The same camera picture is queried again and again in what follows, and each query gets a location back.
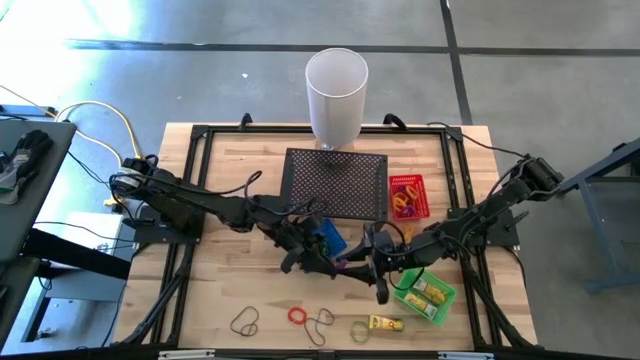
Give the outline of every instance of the perforated metal tray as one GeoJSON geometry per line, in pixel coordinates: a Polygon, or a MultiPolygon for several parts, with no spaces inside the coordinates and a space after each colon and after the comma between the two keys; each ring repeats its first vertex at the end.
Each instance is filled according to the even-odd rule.
{"type": "Polygon", "coordinates": [[[387,167],[386,155],[289,148],[280,196],[290,204],[315,197],[326,217],[387,219],[387,167]]]}

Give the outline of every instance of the wooden tabletop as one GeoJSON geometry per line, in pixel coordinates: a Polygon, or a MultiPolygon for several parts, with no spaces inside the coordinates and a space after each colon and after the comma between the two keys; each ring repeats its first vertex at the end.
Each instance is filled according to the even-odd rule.
{"type": "MultiPolygon", "coordinates": [[[[191,127],[189,123],[169,123],[160,149],[160,167],[182,175],[187,156],[191,127]]],[[[486,126],[463,127],[465,134],[491,144],[486,126]]],[[[492,151],[465,141],[471,181],[476,201],[483,199],[498,179],[492,151]]],[[[252,194],[278,195],[282,179],[284,154],[288,147],[317,148],[312,134],[216,134],[209,164],[206,188],[226,190],[243,184],[256,170],[262,177],[251,185],[252,194]]],[[[451,206],[444,177],[440,140],[428,135],[361,135],[350,146],[341,149],[389,156],[389,175],[422,174],[431,210],[431,217],[412,222],[421,229],[446,217],[451,206]]],[[[202,146],[196,164],[202,156],[202,146]]],[[[457,184],[461,184],[456,151],[451,146],[457,184]]],[[[199,168],[194,168],[195,183],[199,168]]],[[[464,206],[464,194],[458,197],[464,206]]],[[[362,236],[362,221],[336,220],[341,235],[349,247],[362,236]]],[[[114,340],[130,334],[149,311],[158,296],[167,246],[151,245],[138,255],[131,266],[129,281],[122,301],[114,340]]],[[[331,280],[322,274],[304,274],[294,270],[283,274],[279,270],[285,256],[282,249],[259,230],[239,234],[207,215],[202,241],[196,248],[189,282],[189,291],[182,322],[180,347],[185,348],[252,348],[310,349],[311,343],[301,326],[291,324],[287,312],[301,306],[315,316],[327,308],[335,315],[331,326],[320,326],[326,336],[324,348],[360,350],[470,350],[473,348],[469,317],[465,304],[460,264],[439,260],[428,270],[455,287],[458,296],[444,324],[436,326],[406,305],[390,298],[378,305],[375,288],[346,277],[331,280]],[[233,333],[229,325],[246,306],[260,312],[255,336],[233,333]],[[354,343],[349,329],[354,321],[367,321],[370,314],[401,318],[403,332],[376,331],[364,345],[354,343]]],[[[536,342],[527,295],[518,263],[502,248],[487,251],[487,263],[497,303],[522,335],[536,342]]],[[[400,275],[394,274],[395,281],[400,275]]],[[[479,298],[478,311],[485,339],[489,341],[486,311],[479,298]]],[[[168,333],[173,317],[173,300],[165,319],[168,333]]]]}

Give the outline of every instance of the white cup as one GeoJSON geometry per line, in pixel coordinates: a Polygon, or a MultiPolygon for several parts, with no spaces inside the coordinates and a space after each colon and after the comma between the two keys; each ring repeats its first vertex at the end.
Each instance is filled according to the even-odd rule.
{"type": "Polygon", "coordinates": [[[324,149],[349,144],[360,133],[369,67],[348,49],[326,49],[307,63],[307,96],[313,134],[324,149]]]}

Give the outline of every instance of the green basket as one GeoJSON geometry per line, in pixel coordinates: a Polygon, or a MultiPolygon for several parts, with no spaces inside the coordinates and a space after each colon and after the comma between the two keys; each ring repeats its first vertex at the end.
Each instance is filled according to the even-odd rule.
{"type": "MultiPolygon", "coordinates": [[[[404,288],[409,287],[409,285],[411,285],[413,283],[413,281],[416,279],[416,277],[418,276],[419,272],[420,272],[420,269],[409,269],[409,270],[406,270],[404,272],[404,275],[402,275],[402,279],[400,280],[400,283],[397,285],[398,288],[404,289],[404,288]]],[[[444,322],[444,319],[447,317],[447,314],[449,313],[449,308],[451,307],[451,304],[453,304],[454,300],[456,299],[456,289],[454,289],[451,286],[447,285],[444,281],[438,279],[435,275],[433,275],[432,273],[428,272],[427,270],[425,270],[424,273],[422,273],[421,278],[422,278],[422,280],[426,281],[428,284],[431,284],[431,285],[437,287],[438,289],[442,290],[445,293],[446,300],[445,300],[444,304],[436,305],[436,304],[432,303],[431,301],[427,300],[427,298],[422,294],[422,292],[420,292],[419,290],[414,289],[413,287],[411,289],[408,289],[408,290],[396,289],[394,291],[393,295],[396,298],[398,298],[400,301],[402,301],[403,303],[407,304],[407,306],[409,306],[410,308],[412,308],[413,310],[418,312],[420,315],[422,315],[425,318],[431,320],[432,322],[436,323],[437,325],[441,325],[442,322],[444,322]],[[413,294],[416,294],[416,295],[422,297],[422,299],[426,300],[429,304],[431,304],[431,305],[435,306],[436,308],[438,308],[438,311],[436,311],[436,313],[435,313],[435,315],[433,317],[430,317],[428,314],[424,313],[419,308],[415,307],[413,304],[411,304],[411,303],[409,303],[409,302],[404,300],[404,297],[407,295],[408,292],[411,292],[413,294]]]]}

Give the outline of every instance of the red basket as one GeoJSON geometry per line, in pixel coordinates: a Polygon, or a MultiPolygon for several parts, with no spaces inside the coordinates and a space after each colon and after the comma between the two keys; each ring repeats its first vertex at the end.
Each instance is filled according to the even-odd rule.
{"type": "Polygon", "coordinates": [[[422,175],[398,175],[389,176],[389,193],[391,196],[391,210],[395,220],[415,220],[429,217],[429,203],[427,202],[427,192],[424,190],[422,175]],[[417,192],[417,198],[411,204],[415,209],[414,214],[403,214],[393,206],[393,197],[397,193],[404,193],[407,185],[413,187],[417,192]]]}

